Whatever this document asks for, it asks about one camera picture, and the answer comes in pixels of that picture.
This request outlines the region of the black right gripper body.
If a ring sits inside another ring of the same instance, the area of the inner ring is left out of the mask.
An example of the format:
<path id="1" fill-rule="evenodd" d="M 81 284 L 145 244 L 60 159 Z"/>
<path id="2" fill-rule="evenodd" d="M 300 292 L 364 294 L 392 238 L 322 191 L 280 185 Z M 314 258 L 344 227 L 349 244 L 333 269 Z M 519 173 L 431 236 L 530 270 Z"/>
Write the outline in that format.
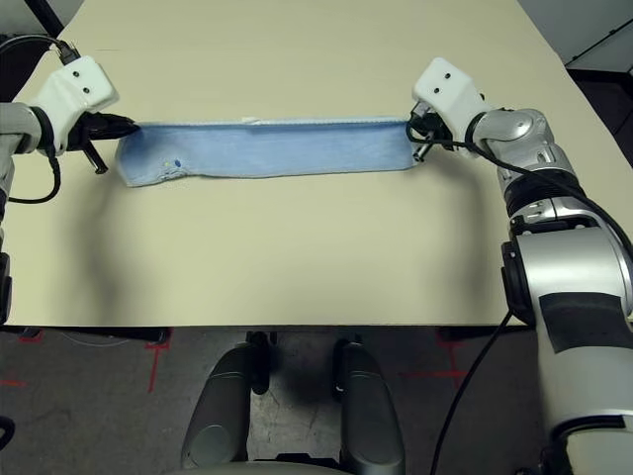
<path id="1" fill-rule="evenodd" d="M 421 135 L 420 139 L 411 139 L 414 144 L 415 161 L 424 161 L 425 156 L 435 145 L 450 149 L 450 131 L 428 104 L 418 102 L 411 112 L 421 116 L 420 123 L 412 125 Z"/>

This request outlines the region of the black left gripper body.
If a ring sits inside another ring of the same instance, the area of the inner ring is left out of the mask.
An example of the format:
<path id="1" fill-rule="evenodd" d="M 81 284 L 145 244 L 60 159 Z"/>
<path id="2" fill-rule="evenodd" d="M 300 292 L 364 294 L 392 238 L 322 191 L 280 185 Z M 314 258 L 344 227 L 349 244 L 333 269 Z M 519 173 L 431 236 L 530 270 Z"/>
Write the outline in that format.
<path id="1" fill-rule="evenodd" d="M 101 113 L 84 113 L 68 134 L 67 151 L 81 150 L 96 174 L 107 172 L 107 165 L 92 141 L 101 141 L 107 132 L 107 121 Z"/>

